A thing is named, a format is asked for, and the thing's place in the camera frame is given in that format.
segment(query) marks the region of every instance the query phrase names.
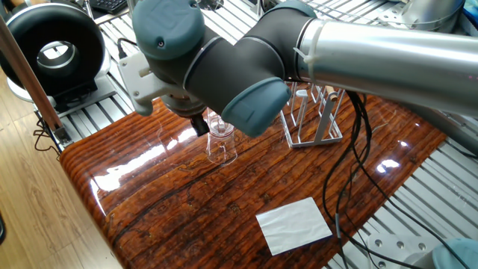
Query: wooden table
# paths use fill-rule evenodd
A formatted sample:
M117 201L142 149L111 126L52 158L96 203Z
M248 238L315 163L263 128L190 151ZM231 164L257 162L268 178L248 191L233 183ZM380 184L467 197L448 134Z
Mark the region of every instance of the wooden table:
M366 167L392 194L446 136L393 102L370 96L367 109L379 128ZM349 143L354 116L347 99L338 116L344 139L329 146L290 149L279 118L256 139L236 131L237 158L224 165L208 159L207 135L197 138L188 120L155 101L152 116L124 117L69 146L61 163L125 268L321 268L338 251L335 237L272 257L255 216L306 197L324 214L323 180ZM333 214L353 163L347 158L329 183ZM354 223L383 203L359 174L348 210ZM341 226L354 231L345 218Z

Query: blue joint cap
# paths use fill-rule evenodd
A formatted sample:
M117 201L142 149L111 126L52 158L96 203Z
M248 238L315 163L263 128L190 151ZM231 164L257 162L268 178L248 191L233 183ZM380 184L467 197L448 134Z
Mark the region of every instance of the blue joint cap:
M262 135L291 97L280 78L267 78L239 93L221 117L250 137Z
M276 5L275 7L271 8L270 10L268 10L262 16L265 16L267 13L271 12L272 10L278 10L281 8L291 8L294 10L298 10L311 18L315 18L315 19L317 18L317 14L314 12L314 9L312 9L311 6L297 0L289 0L289 1L282 2Z
M447 244L469 268L478 268L478 241L455 238L449 240ZM463 268L463 265L442 244L433 250L432 258L436 269Z
M134 8L133 29L144 55L166 61L190 52L205 23L194 0L142 0Z

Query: white paper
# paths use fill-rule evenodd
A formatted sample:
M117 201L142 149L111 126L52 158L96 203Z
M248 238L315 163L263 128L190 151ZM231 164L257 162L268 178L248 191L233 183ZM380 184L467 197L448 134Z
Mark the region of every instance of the white paper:
M332 235L311 197L255 217L273 256Z

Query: black wire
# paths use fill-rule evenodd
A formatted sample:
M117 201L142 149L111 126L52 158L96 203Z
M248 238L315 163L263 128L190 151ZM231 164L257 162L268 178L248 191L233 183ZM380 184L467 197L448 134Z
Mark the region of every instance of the black wire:
M466 157L469 157L469 158L478 159L478 156L476 156L476 155L473 155L473 154L470 154L470 153L466 153L466 152L464 152L464 151L462 151L462 150L460 150L460 149L456 149L456 150L458 150L458 152L460 152L463 156L466 156Z
M118 56L119 56L119 59L123 59L123 58L126 58L128 55L126 54L125 50L122 48L121 46L121 42L124 41L124 42L127 42L127 43L130 43L134 46L137 46L137 44L129 39L126 39L124 37L120 37L118 38L118 41L117 41L117 45L118 45Z
M58 151L59 153L62 153L63 150L61 149L61 147L60 147L60 145L58 144L58 142L54 139L55 136L53 135L52 130L48 127L48 124L46 124L46 123L45 123L45 120L43 120L43 118L40 116L40 112L35 111L35 115L37 115L38 120L42 120L43 126L45 126L46 133L49 135L49 137L52 138L53 143L55 144L55 147L56 147L57 151Z
M364 103L364 106L367 106L367 94L362 94L362 96L364 97L364 101L362 101Z
M356 132L356 126L357 126L357 125L354 124L353 129L352 129L352 133L353 133L353 132ZM363 156L363 154L364 154L364 152L365 152L366 149L367 149L367 145L365 145L364 148L361 150L361 152L360 152L360 158ZM350 175L349 175L349 180L348 180L349 186L350 186L350 187L349 187L349 196L348 196L348 198L347 198L347 202L346 202L346 204L345 204L345 208L348 208L348 207L349 207L349 202L350 202L350 199L351 199L351 196L352 196L353 179L355 178L357 172L358 172L359 169L360 169L360 167L356 167L356 168L353 168L353 167L354 167L354 165L351 165L351 166L350 166ZM342 188L342 191L341 191L340 196L343 195L343 193L345 192L345 189L346 189L346 188L347 188L347 184L345 184L344 188Z
M350 216L348 215L347 211L345 211L345 217L347 217L347 219L349 220L349 222L352 224L353 228L357 231L358 236L360 237L361 242L364 243L364 246L367 248L365 251L367 251L368 258L369 258L370 261L372 262L373 266L375 266L375 268L379 269L379 267L376 265L375 261L373 260L372 255L370 254L370 250L369 250L368 247L367 247L367 243L365 243L364 238L361 236L361 234L360 234L360 232L359 232L359 228L358 228L357 225L352 221L352 219L351 219Z
M46 127L46 124L43 121L43 118L38 119L37 126L39 128L41 128L41 130L34 130L33 131L33 136L37 137L37 140L35 141L35 149L37 151L41 151L41 152L46 152L46 151L49 151L50 149L53 149L53 151L55 151L55 153L57 154L57 161L58 161L58 159L60 157L60 150L56 149L54 146L50 146L47 149L41 149L41 148L38 147L38 143L40 142L40 138L42 138L42 137L52 138L52 136L50 135L50 132L48 132L48 130L49 130L48 127Z
M387 201L389 201L393 207L395 207L397 210L399 210L400 212L404 213L404 215L406 215L407 217L409 217L411 220L413 220L414 222L416 222L416 224L420 225L422 228L424 228L427 232L429 232L430 234L432 234L434 237L436 237L449 251L450 253L455 256L455 258L457 258L459 260L460 263L462 263L462 265L469 269L469 267L462 261L462 259L450 248L450 246L447 245L446 242L444 242L443 239L441 239L438 235L436 235L436 233L434 233L430 228L426 227L425 225L423 225L420 221L418 221L417 219L415 219L414 217L412 217L410 214L406 213L404 210L402 210L400 207L398 207L394 202L390 201L388 196L386 195L386 193L380 188L380 186L377 185L377 183L370 177L370 175L368 174L368 172L366 171L366 169L364 168L364 161L366 160L367 156L368 156L368 153L370 151L370 141L371 141L371 136L372 136L372 129L370 127L370 123L368 121L368 115L367 115L367 111L364 107L364 104L363 102L360 100L359 96L356 94L356 93L350 93L350 92L347 92L347 95L349 95L350 97L350 100L352 101L352 104L356 110L356 121L355 121L355 125L354 125L354 128L353 128L353 133L352 133L352 139L350 141L350 144L349 146L346 148L346 150L344 151L344 153L341 155L341 157L339 158L338 162L334 165L334 167L331 169L331 171L329 171L327 177L326 177L326 181L324 182L324 188L323 188L323 205L324 205L324 209L326 211L326 214L327 216L332 220L332 222L335 223L335 220L333 219L333 217L331 216L331 214L329 213L327 207L326 207L326 204L325 204L325 192L326 192L326 183L329 181L330 177L332 176L334 170L337 168L338 164L340 164L340 162L342 162L344 160L344 156L347 155L347 153L350 151L350 149L353 150L354 152L354 156L357 160L357 163L358 163L358 166L359 168L362 169L362 171L364 172L364 174L367 176L367 178L373 183L373 185L379 190L379 192L384 196L384 198L387 199ZM366 144L366 151L365 151L365 157L361 160L361 155L363 153L363 150L361 152L360 155L358 155L357 151L356 151L356 148L355 148L355 141L356 141L356 138L358 137L359 135L359 130L360 130L360 125L361 125L361 119L360 117L363 117L364 118L364 123L365 123L365 128L366 128L366 132L367 132L367 144ZM353 179L353 177L351 176L349 178L349 180L347 181L346 185L344 186L344 188L342 189L342 192L341 192L341 195L339 195L338 197L338 204L337 204L337 208L336 208L336 218L337 220L339 220L339 211L338 211L338 205L340 204L340 199L343 195L343 191L344 189L347 187L347 185L350 183L350 181ZM393 263L397 263L399 265L402 265L402 266L405 266L405 267L408 267L408 268L418 268L416 266L413 266L413 265L408 265L408 264L405 264L405 263L402 263L402 262L399 262L399 261L395 261L393 259L390 259L388 257L383 257L382 255L377 255L378 253L375 253L371 250L369 250L366 246L362 246L360 245L359 242L357 242L355 239L353 239L352 237L350 237L350 235L348 235L344 230L340 229L339 226L338 226L338 223L336 223L336 226L338 228L339 231L342 231L344 233L344 235L346 235L350 241L355 244L356 246L359 246L361 248L364 248L368 253L369 255L372 253L374 254L375 256L378 256L382 259L386 259L390 262L393 262Z
M264 7L264 0L258 0L259 7L262 9L263 12L266 12L266 8Z
M370 127L370 123L368 122L368 115L367 115L367 111L365 110L364 104L362 102L358 102L358 105L360 106L360 109L362 110L362 113L364 114L364 122L365 122L366 130L367 130L367 144L370 146L370 141L371 141L371 138L372 138L372 128ZM353 152L354 152L356 158L359 159L359 157L357 156L357 152L355 151L355 148L354 148ZM372 182L372 184L379 190L379 192L384 196L384 198L387 201L389 201L390 204L392 204L393 207L395 207L398 211L402 212L405 216L407 216L408 218L413 220L420 227L424 228L427 232L429 232L431 235L433 235L433 237L437 238L437 240L439 240L440 243L442 243L444 245L444 247L447 248L447 250L463 265L464 268L470 269L467 266L467 264L462 260L462 258L460 258L458 256L458 254L456 254L456 252L439 235L437 235L429 227L427 227L426 225L421 223L419 220L417 220L416 218L411 216L409 213L407 213L405 210L401 209L401 207L399 207L393 201L391 201L388 198L387 194L380 188L380 186L378 186L378 184L369 175L369 173L365 169L363 163L359 162L358 165L360 166L360 168L364 172L364 174L368 177L369 181Z
M351 97L351 100L354 99L356 95L356 93L353 93L353 92L349 92L347 91L347 95L349 97ZM355 110L356 110L356 121L355 121L355 126L357 126L356 128L359 129L360 128L360 124L361 124L361 111L360 111L360 108L359 106L357 106L356 102L352 102ZM324 183L323 183L323 193L322 193L322 204L323 204L323 207L324 207L324 210L326 212L326 215L327 217L334 223L334 224L337 224L335 222L335 219L332 217L332 215L330 214L328 208L327 208L327 203L326 203L326 189L327 189L327 185L328 185L328 182L330 180L330 178L332 177L332 174L335 172L335 170L337 169L337 167L339 166L339 164L345 159L345 157L347 156L348 152L351 150L352 148L352 145L355 143L356 139L358 137L358 132L354 132L352 133L352 138L350 140L350 143L349 145L347 146L347 148L344 150L344 152L342 152L341 156L339 157L339 159L335 162L335 164L332 166L332 169L327 173L327 176L324 180ZM381 258L381 259L384 259L384 260L387 260L387 261L390 261L390 262L393 262L395 264L398 264L398 265L401 265L401 266L404 266L404 267L407 267L407 268L411 268L411 269L422 269L422 268L419 268L417 266L414 266L414 265L409 265L409 264L406 264L405 262L400 262L400 261L397 261L397 260L394 260L392 258L389 258L387 256L384 256L380 253L377 253L375 251L372 251L370 249L368 249L368 247L366 245L362 245L360 244L357 240L355 240L354 238L352 238L352 236L350 236L349 234L347 234L342 228L340 228L340 226L337 226L338 228L338 231L339 232L342 232L347 238L349 238L350 240L350 243L354 244L355 246L357 247L360 247L362 248L363 250L367 251L370 254L374 254L375 256Z
M342 262L344 263L345 269L349 269L349 265L347 264L347 260L345 259L344 247L342 244L342 237L338 238L338 245L341 247L341 257L342 257Z

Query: silver metal cylinder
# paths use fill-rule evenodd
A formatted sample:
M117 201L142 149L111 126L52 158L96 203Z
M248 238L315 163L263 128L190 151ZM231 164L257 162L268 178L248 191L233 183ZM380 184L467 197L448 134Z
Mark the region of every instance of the silver metal cylinder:
M317 81L478 116L478 39L326 22L305 31L302 52L309 52L316 31L320 31L314 63ZM300 59L297 69L302 80L311 80Z

